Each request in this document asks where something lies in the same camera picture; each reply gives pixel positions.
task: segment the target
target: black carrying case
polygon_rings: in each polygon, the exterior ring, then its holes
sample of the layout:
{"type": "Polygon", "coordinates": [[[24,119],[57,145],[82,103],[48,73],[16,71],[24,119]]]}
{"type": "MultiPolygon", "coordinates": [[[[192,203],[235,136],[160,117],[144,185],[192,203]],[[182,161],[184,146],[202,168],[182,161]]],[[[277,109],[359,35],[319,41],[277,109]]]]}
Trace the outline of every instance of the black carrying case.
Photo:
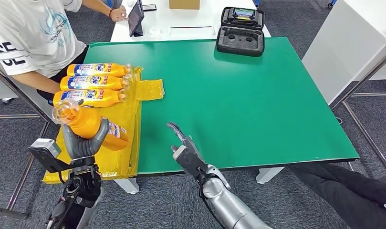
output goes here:
{"type": "Polygon", "coordinates": [[[221,15],[221,28],[217,36],[217,50],[247,56],[261,56],[264,51],[264,12],[255,10],[257,24],[244,25],[230,22],[228,17],[234,7],[225,7],[221,15]]]}

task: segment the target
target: yellow packaging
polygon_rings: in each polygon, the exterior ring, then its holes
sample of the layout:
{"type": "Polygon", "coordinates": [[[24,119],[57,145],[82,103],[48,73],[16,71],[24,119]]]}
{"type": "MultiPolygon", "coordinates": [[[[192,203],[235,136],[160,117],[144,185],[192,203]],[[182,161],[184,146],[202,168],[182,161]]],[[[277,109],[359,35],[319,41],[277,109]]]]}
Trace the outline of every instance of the yellow packaging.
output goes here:
{"type": "MultiPolygon", "coordinates": [[[[149,84],[149,81],[138,83],[138,81],[140,81],[141,71],[142,68],[139,67],[133,69],[133,75],[137,78],[136,82],[132,82],[131,84],[130,96],[125,103],[117,103],[106,108],[95,108],[101,116],[124,127],[127,130],[129,141],[128,146],[122,150],[112,151],[103,146],[95,155],[96,163],[99,166],[99,172],[102,174],[103,180],[124,179],[137,174],[141,131],[141,101],[136,99],[136,95],[144,95],[141,96],[140,99],[142,99],[142,97],[148,97],[150,100],[163,98],[162,81],[154,81],[155,83],[153,84],[155,85],[151,84],[145,88],[145,86],[149,84]],[[158,90],[152,91],[152,94],[140,92],[151,91],[151,88],[157,88],[158,90]]],[[[71,160],[65,148],[62,130],[59,131],[56,143],[62,150],[58,155],[58,159],[65,163],[70,163],[71,160]]],[[[64,180],[68,179],[67,172],[62,172],[62,176],[64,180]]],[[[43,181],[47,184],[60,183],[58,174],[51,174],[48,171],[45,173],[43,181]]]]}

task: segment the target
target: gray carpet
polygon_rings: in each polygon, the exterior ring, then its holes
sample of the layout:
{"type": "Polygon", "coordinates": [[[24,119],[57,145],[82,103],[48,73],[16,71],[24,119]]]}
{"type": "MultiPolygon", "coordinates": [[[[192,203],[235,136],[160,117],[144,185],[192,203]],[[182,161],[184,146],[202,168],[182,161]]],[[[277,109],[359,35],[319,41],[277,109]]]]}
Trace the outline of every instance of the gray carpet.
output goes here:
{"type": "MultiPolygon", "coordinates": [[[[272,36],[287,36],[302,57],[329,13],[328,0],[262,0],[266,24],[272,36]]],[[[105,16],[82,9],[69,13],[77,37],[84,42],[107,42],[114,24],[105,16]]],[[[366,91],[386,91],[386,81],[369,82],[366,91]]],[[[352,98],[350,105],[386,154],[386,98],[352,98]]],[[[20,99],[6,105],[0,101],[0,114],[33,113],[20,99]]],[[[340,106],[335,114],[361,156],[353,163],[357,171],[378,178],[386,175],[383,166],[357,129],[350,115],[340,106]]],[[[0,120],[0,207],[6,207],[29,152],[26,148],[38,137],[40,119],[0,120]]],[[[56,127],[47,137],[54,138],[56,127]]],[[[44,169],[37,161],[14,209],[31,212],[27,220],[0,217],[0,229],[43,228],[52,206],[62,191],[61,185],[41,182],[44,169]]],[[[291,171],[284,169],[265,185],[254,179],[255,170],[224,173],[233,192],[267,224],[275,229],[345,229],[346,225],[321,198],[310,192],[291,171]]],[[[198,198],[191,177],[166,176],[137,179],[140,193],[126,194],[115,182],[104,182],[106,196],[89,228],[125,229],[201,229],[220,228],[198,198]]]]}

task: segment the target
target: wristband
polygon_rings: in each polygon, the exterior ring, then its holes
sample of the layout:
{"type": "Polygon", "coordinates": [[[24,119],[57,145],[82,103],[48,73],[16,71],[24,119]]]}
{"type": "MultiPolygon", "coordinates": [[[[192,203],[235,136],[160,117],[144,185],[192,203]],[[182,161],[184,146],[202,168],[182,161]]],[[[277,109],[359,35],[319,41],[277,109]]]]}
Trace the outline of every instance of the wristband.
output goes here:
{"type": "Polygon", "coordinates": [[[111,18],[111,12],[113,12],[113,10],[114,10],[114,9],[111,9],[111,10],[110,10],[110,13],[108,14],[108,17],[109,17],[111,20],[112,20],[112,18],[111,18]]]}

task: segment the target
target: white t-shirt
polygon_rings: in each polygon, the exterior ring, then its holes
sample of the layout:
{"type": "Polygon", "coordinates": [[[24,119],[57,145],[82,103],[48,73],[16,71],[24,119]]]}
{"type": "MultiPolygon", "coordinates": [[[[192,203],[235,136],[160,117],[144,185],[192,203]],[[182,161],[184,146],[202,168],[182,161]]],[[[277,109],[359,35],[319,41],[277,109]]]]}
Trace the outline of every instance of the white t-shirt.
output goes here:
{"type": "Polygon", "coordinates": [[[83,52],[65,10],[82,0],[0,0],[0,63],[8,75],[56,75],[83,52]]]}

